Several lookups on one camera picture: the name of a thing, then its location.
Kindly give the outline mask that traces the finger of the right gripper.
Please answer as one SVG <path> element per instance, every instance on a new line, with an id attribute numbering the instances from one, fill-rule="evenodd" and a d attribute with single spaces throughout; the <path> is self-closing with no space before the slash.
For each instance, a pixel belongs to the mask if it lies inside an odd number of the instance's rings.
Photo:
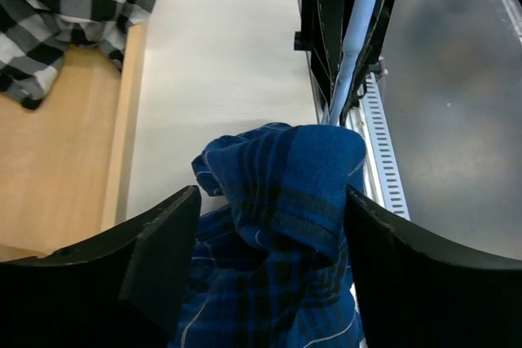
<path id="1" fill-rule="evenodd" d="M 320 97 L 330 104 L 342 58 L 346 0 L 301 0 L 301 28 L 294 49 L 307 51 Z"/>
<path id="2" fill-rule="evenodd" d="M 363 95 L 358 95 L 356 92 L 363 84 L 369 66 L 378 62 L 394 4 L 395 0 L 376 0 L 365 42 L 356 61 L 348 97 L 340 114 L 341 124 L 346 123 L 350 109 L 359 107 L 359 100 Z"/>

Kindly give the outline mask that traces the blue plaid shirt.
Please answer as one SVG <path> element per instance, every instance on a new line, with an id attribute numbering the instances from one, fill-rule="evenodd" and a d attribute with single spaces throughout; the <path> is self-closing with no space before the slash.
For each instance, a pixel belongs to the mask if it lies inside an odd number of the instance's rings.
<path id="1" fill-rule="evenodd" d="M 173 347 L 357 347 L 361 318 L 343 220 L 364 186 L 363 138 L 270 123 L 192 161 L 225 206 L 203 214 Z"/>

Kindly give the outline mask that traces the light blue wire hanger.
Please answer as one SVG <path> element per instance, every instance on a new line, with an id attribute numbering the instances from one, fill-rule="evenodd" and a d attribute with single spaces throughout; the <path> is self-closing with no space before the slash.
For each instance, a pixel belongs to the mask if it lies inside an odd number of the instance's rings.
<path id="1" fill-rule="evenodd" d="M 353 73 L 360 55 L 376 0 L 355 0 L 347 30 L 343 39 L 343 58 L 334 84 L 334 94 L 329 107 L 325 107 L 321 124 L 340 124 L 343 106 L 349 96 Z"/>

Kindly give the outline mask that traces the black white checked shirt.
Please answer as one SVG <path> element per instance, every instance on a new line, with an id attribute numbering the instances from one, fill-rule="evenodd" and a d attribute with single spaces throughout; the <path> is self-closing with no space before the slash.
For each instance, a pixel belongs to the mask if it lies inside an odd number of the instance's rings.
<path id="1" fill-rule="evenodd" d="M 99 49 L 121 69 L 131 26 L 156 0 L 1 0 L 1 92 L 28 110 L 51 91 L 71 45 Z"/>

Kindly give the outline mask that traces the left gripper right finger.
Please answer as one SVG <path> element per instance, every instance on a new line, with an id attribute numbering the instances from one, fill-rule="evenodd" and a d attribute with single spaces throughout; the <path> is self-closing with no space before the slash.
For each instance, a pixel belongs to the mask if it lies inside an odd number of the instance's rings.
<path id="1" fill-rule="evenodd" d="M 521 262 L 447 240 L 354 188 L 344 217 L 369 347 L 519 347 Z"/>

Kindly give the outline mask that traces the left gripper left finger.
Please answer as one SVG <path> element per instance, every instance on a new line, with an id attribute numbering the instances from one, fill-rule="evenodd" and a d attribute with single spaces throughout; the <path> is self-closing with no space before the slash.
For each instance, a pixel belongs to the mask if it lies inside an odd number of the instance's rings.
<path id="1" fill-rule="evenodd" d="M 201 210 L 187 186 L 44 257 L 1 265 L 4 347 L 165 347 L 176 336 Z"/>

